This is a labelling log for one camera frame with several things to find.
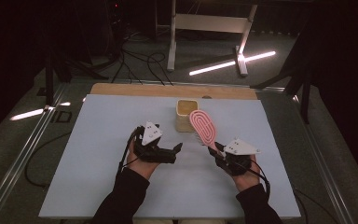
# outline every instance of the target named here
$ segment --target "hand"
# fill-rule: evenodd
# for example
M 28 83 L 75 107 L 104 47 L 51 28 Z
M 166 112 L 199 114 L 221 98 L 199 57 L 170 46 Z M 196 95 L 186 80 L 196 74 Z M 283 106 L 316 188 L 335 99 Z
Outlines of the hand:
M 147 161 L 142 161 L 141 159 L 137 159 L 138 157 L 133 152 L 134 145 L 135 145 L 134 140 L 132 139 L 129 148 L 130 153 L 127 156 L 127 163 L 131 161 L 132 162 L 128 164 L 127 167 L 148 180 L 150 179 L 150 176 L 153 174 L 156 168 L 159 166 L 159 163 L 147 162 Z
M 250 159 L 252 161 L 255 161 L 255 155 L 250 155 Z M 258 166 L 254 162 L 251 162 L 251 164 L 251 170 L 260 174 L 260 168 L 258 168 Z M 232 176 L 232 179 L 234 180 L 235 186 L 237 187 L 239 192 L 244 191 L 260 183 L 260 178 L 257 175 L 252 174 L 251 172 L 246 172 L 243 175 Z

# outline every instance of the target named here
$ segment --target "table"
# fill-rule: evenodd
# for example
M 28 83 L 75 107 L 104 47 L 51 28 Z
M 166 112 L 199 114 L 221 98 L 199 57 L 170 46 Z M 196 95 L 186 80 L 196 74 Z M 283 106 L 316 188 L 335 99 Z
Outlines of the table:
M 184 145 L 175 164 L 161 164 L 153 173 L 145 202 L 135 217 L 243 217 L 231 178 L 214 164 L 206 147 L 200 146 L 193 134 L 178 133 L 170 125 L 175 117 L 175 102 L 183 98 L 197 99 L 200 108 L 214 118 L 218 142 L 227 144 L 237 134 L 261 148 L 257 159 L 271 183 L 270 205 L 280 217 L 300 216 L 264 109 L 254 91 L 235 87 L 96 84 L 90 93 L 40 217 L 92 217 L 112 190 L 129 134 L 136 125 L 145 125 L 146 118 L 158 122 L 164 132 L 160 147 L 172 148 L 179 142 Z M 213 99 L 201 99 L 205 96 Z M 224 119 L 221 113 L 230 116 Z

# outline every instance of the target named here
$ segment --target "person's left hand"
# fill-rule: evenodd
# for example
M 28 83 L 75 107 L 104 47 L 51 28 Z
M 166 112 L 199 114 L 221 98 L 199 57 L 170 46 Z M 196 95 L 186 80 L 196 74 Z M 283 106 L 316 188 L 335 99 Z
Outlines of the person's left hand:
M 156 170 L 156 168 L 159 166 L 159 163 L 142 161 L 141 159 L 137 159 L 137 156 L 133 152 L 134 145 L 134 139 L 132 139 L 129 148 L 129 155 L 127 156 L 127 163 L 133 160 L 136 161 L 131 162 L 127 165 L 127 167 L 148 180 L 153 174 L 153 172 Z

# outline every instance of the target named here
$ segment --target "metal frame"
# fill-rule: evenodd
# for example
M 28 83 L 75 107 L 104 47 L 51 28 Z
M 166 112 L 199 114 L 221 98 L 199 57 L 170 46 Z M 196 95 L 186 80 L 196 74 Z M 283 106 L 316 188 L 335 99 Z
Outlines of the metal frame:
M 257 5 L 252 5 L 248 18 L 176 14 L 176 0 L 172 0 L 171 45 L 168 54 L 167 70 L 173 71 L 175 67 L 176 29 L 217 31 L 242 34 L 241 44 L 236 47 L 237 65 L 240 68 L 241 76 L 246 77 L 248 71 L 243 57 L 243 49 L 245 48 L 246 41 L 251 31 L 256 10 Z

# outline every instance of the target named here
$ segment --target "pink object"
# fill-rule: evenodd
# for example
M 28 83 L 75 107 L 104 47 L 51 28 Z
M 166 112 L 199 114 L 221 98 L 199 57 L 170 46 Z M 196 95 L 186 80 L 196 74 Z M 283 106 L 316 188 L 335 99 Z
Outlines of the pink object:
M 211 117 L 203 110 L 194 110 L 189 115 L 190 123 L 197 132 L 202 143 L 216 151 L 214 139 L 216 137 L 216 129 L 213 125 Z

